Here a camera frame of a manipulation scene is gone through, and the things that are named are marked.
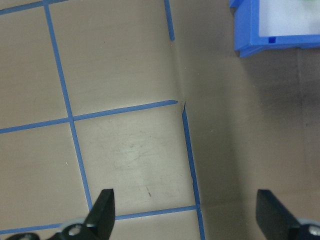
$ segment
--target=screw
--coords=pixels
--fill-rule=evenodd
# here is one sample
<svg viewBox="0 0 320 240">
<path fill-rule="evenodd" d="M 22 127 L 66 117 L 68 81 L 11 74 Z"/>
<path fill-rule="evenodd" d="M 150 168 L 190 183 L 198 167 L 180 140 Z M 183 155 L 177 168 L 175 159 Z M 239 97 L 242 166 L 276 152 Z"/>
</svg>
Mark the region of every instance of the screw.
<svg viewBox="0 0 320 240">
<path fill-rule="evenodd" d="M 81 225 L 77 224 L 69 230 L 68 234 L 70 236 L 75 236 L 75 235 L 79 234 L 80 232 L 81 232 Z"/>
<path fill-rule="evenodd" d="M 320 227 L 310 225 L 309 226 L 309 233 L 311 233 L 314 236 L 320 236 Z"/>
</svg>

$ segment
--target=metal bolt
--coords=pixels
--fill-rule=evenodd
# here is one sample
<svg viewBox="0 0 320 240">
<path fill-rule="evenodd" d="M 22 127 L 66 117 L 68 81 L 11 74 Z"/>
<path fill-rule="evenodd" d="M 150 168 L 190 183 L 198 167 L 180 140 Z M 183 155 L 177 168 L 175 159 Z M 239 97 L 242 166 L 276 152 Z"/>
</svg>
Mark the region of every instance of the metal bolt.
<svg viewBox="0 0 320 240">
<path fill-rule="evenodd" d="M 68 234 L 70 236 L 75 236 L 75 235 L 79 234 L 80 232 L 81 232 L 81 225 L 77 224 L 69 230 Z"/>
<path fill-rule="evenodd" d="M 320 227 L 310 225 L 309 226 L 309 233 L 311 233 L 314 236 L 320 236 Z"/>
<path fill-rule="evenodd" d="M 30 234 L 25 234 L 23 237 L 20 238 L 20 240 L 30 240 L 31 235 Z"/>
</svg>

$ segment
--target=blue tape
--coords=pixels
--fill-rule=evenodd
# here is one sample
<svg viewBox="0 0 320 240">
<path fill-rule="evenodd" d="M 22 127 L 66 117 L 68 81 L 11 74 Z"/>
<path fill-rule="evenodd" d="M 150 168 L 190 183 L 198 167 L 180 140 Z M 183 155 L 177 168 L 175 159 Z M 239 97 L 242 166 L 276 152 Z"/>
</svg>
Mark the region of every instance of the blue tape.
<svg viewBox="0 0 320 240">
<path fill-rule="evenodd" d="M 58 75 L 59 75 L 59 79 L 60 79 L 63 99 L 64 99 L 66 112 L 67 112 L 69 123 L 70 123 L 75 153 L 77 156 L 78 165 L 79 165 L 79 169 L 80 169 L 80 173 L 81 173 L 85 198 L 86 198 L 86 201 L 88 204 L 88 208 L 90 210 L 92 208 L 92 200 L 91 200 L 91 196 L 90 196 L 90 190 L 89 190 L 86 171 L 85 171 L 85 167 L 84 167 L 84 163 L 83 163 L 83 159 L 82 159 L 82 154 L 80 151 L 80 145 L 79 145 L 79 140 L 78 140 L 78 136 L 77 136 L 76 126 L 75 126 L 74 118 L 72 115 L 67 85 L 66 85 L 66 81 L 65 81 L 65 75 L 64 75 L 63 68 L 62 68 L 58 44 L 57 44 L 57 40 L 56 40 L 56 36 L 55 36 L 54 25 L 52 23 L 52 18 L 51 18 L 51 14 L 50 14 L 49 0 L 42 0 L 42 1 L 43 1 L 45 17 L 46 17 L 46 21 L 47 21 L 47 25 L 48 25 L 48 29 L 49 29 L 49 33 L 50 33 L 50 38 L 51 38 L 52 49 L 53 49 L 54 58 L 55 58 L 55 62 L 56 62 L 56 67 L 57 67 L 57 71 L 58 71 Z"/>
<path fill-rule="evenodd" d="M 192 177 L 193 193 L 194 193 L 194 200 L 195 200 L 195 206 L 196 206 L 196 214 L 198 217 L 200 239 L 205 240 L 206 239 L 205 228 L 204 228 L 204 221 L 203 221 L 203 217 L 202 217 L 202 212 L 200 209 L 200 195 L 199 195 L 199 189 L 198 189 L 194 156 L 193 156 L 192 147 L 191 147 L 191 139 L 190 139 L 190 132 L 189 132 L 188 116 L 187 116 L 187 112 L 186 112 L 186 105 L 184 105 L 183 112 L 182 112 L 182 122 L 183 122 L 186 150 L 187 150 L 187 154 L 188 154 L 190 172 L 191 172 L 191 177 Z"/>
<path fill-rule="evenodd" d="M 85 165 L 84 165 L 84 161 L 82 159 L 82 154 L 81 154 L 81 151 L 80 151 L 80 145 L 79 145 L 79 140 L 78 140 L 76 126 L 75 126 L 75 122 L 74 121 L 70 121 L 70 128 L 71 128 L 73 143 L 74 143 L 74 147 L 75 147 L 75 153 L 76 153 L 77 160 L 78 160 L 78 165 L 79 165 L 79 168 L 80 168 L 80 173 L 81 173 L 81 178 L 82 178 L 82 184 L 83 184 L 83 187 L 84 187 L 85 198 L 86 198 L 86 202 L 88 204 L 88 208 L 90 210 L 92 208 L 92 200 L 91 200 L 91 196 L 90 196 L 90 190 L 89 190 L 89 185 L 88 185 Z"/>
<path fill-rule="evenodd" d="M 51 126 L 56 124 L 64 124 L 68 122 L 69 122 L 68 118 L 60 118 L 56 120 L 36 122 L 36 123 L 31 123 L 31 124 L 26 124 L 21 126 L 12 126 L 12 127 L 0 129 L 0 134 L 17 132 L 17 131 L 27 130 L 27 129 L 41 128 L 41 127 L 46 127 L 46 126 Z"/>
<path fill-rule="evenodd" d="M 48 4 L 55 4 L 55 3 L 65 2 L 65 1 L 67 0 L 49 0 Z M 1 9 L 0 15 L 11 14 L 11 13 L 20 12 L 28 9 L 34 9 L 34 8 L 42 7 L 43 5 L 44 4 L 42 1 L 36 1 L 32 3 L 24 4 L 24 5 L 8 7 L 5 9 Z"/>
<path fill-rule="evenodd" d="M 111 110 L 106 110 L 106 111 L 99 111 L 99 112 L 95 112 L 95 113 L 78 115 L 78 116 L 74 116 L 73 120 L 79 121 L 79 120 L 84 120 L 84 119 L 92 119 L 92 118 L 97 118 L 97 117 L 102 117 L 102 116 L 107 116 L 107 115 L 122 114 L 122 113 L 128 113 L 128 112 L 133 112 L 133 111 L 139 111 L 139 110 L 152 109 L 152 108 L 163 107 L 163 106 L 168 106 L 168 105 L 174 105 L 177 103 L 178 103 L 178 101 L 176 101 L 176 100 L 158 101 L 158 102 L 147 103 L 147 104 L 143 104 L 143 105 L 128 106 L 128 107 L 123 107 L 123 108 L 117 108 L 117 109 L 111 109 Z"/>
<path fill-rule="evenodd" d="M 169 208 L 164 210 L 146 211 L 146 212 L 140 212 L 140 213 L 127 214 L 127 215 L 119 215 L 115 217 L 115 220 L 134 219 L 134 218 L 141 218 L 141 217 L 161 215 L 161 214 L 172 214 L 172 213 L 191 211 L 196 209 L 197 207 L 193 205 L 193 206 Z"/>
<path fill-rule="evenodd" d="M 21 227 L 21 228 L 13 228 L 13 229 L 6 229 L 0 230 L 0 234 L 15 234 L 15 233 L 22 233 L 22 232 L 32 232 L 37 230 L 44 230 L 44 229 L 56 229 L 60 227 L 61 223 L 56 224 L 49 224 L 49 225 L 40 225 L 40 226 L 29 226 L 29 227 Z"/>
<path fill-rule="evenodd" d="M 147 212 L 127 214 L 127 215 L 119 215 L 119 216 L 115 217 L 115 220 L 133 219 L 133 218 L 140 218 L 140 217 L 147 217 L 147 216 L 154 216 L 154 215 L 161 215 L 161 214 L 171 214 L 171 213 L 192 211 L 192 210 L 196 210 L 196 209 L 197 209 L 197 207 L 195 205 L 183 206 L 183 207 L 169 208 L 169 209 L 164 209 L 164 210 L 156 210 L 156 211 L 147 211 Z M 22 232 L 32 232 L 32 231 L 44 230 L 44 229 L 56 229 L 56 228 L 60 227 L 60 225 L 61 225 L 61 223 L 56 223 L 56 224 L 49 224 L 49 225 L 12 228 L 12 229 L 0 230 L 0 235 L 2 235 L 2 234 L 15 234 L 15 233 L 22 233 Z"/>
<path fill-rule="evenodd" d="M 175 40 L 175 31 L 174 31 L 174 24 L 172 22 L 172 15 L 170 9 L 170 2 L 169 0 L 164 0 L 164 8 L 165 8 L 165 15 L 166 15 L 166 22 L 168 24 L 168 31 L 170 40 Z"/>
</svg>

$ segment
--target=scuff mark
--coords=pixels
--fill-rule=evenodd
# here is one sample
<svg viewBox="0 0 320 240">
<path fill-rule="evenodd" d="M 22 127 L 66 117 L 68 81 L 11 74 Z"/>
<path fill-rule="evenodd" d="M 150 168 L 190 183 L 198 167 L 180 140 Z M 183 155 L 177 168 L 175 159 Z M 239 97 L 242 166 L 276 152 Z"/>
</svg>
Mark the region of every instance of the scuff mark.
<svg viewBox="0 0 320 240">
<path fill-rule="evenodd" d="M 148 191 L 149 196 L 151 197 L 151 193 L 150 193 L 149 188 L 147 186 L 146 186 L 146 189 Z"/>
</svg>

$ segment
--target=blue container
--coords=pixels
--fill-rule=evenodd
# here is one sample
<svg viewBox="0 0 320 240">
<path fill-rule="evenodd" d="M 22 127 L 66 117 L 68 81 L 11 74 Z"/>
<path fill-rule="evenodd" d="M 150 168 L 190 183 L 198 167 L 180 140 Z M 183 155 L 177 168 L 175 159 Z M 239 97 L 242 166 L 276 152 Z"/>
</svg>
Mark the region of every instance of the blue container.
<svg viewBox="0 0 320 240">
<path fill-rule="evenodd" d="M 263 50 L 320 47 L 320 34 L 259 36 L 260 0 L 229 0 L 229 4 L 236 8 L 234 50 L 240 51 L 240 57 Z"/>
</svg>

